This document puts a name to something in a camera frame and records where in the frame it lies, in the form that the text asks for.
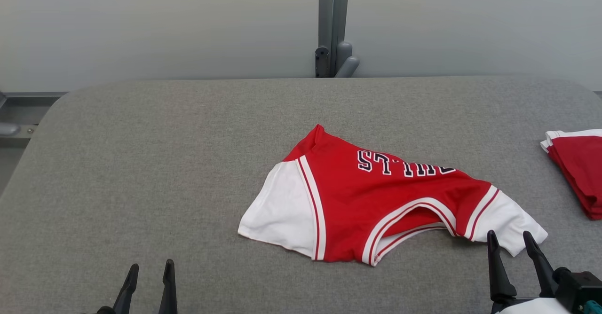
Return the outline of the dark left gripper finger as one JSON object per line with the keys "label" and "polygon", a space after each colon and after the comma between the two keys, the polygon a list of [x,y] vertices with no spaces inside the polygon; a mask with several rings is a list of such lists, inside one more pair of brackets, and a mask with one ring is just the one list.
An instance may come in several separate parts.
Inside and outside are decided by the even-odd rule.
{"label": "dark left gripper finger", "polygon": [[163,296],[159,306],[159,314],[177,314],[178,301],[175,282],[174,261],[167,259],[163,273]]}
{"label": "dark left gripper finger", "polygon": [[137,280],[138,264],[134,263],[131,265],[125,281],[123,282],[122,288],[116,297],[116,301],[112,306],[112,311],[115,314],[128,314],[130,312],[133,293],[137,288]]}

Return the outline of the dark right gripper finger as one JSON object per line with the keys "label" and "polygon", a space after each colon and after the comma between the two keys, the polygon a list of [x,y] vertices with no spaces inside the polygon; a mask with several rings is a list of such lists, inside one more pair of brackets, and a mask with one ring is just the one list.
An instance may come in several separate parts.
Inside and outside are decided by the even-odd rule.
{"label": "dark right gripper finger", "polygon": [[494,230],[487,232],[487,253],[490,282],[490,299],[493,302],[507,302],[517,295],[516,288],[509,281],[500,256],[500,245]]}
{"label": "dark right gripper finger", "polygon": [[536,270],[536,275],[540,286],[539,296],[541,298],[554,298],[555,292],[558,288],[558,284],[553,278],[554,270],[535,241],[531,232],[524,231],[523,239],[527,254],[532,260]]}

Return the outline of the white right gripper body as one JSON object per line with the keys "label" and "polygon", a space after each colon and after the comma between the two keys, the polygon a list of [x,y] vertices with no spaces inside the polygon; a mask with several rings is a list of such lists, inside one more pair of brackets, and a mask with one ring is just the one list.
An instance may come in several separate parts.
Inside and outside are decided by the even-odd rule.
{"label": "white right gripper body", "polygon": [[571,298],[501,298],[491,314],[571,314]]}

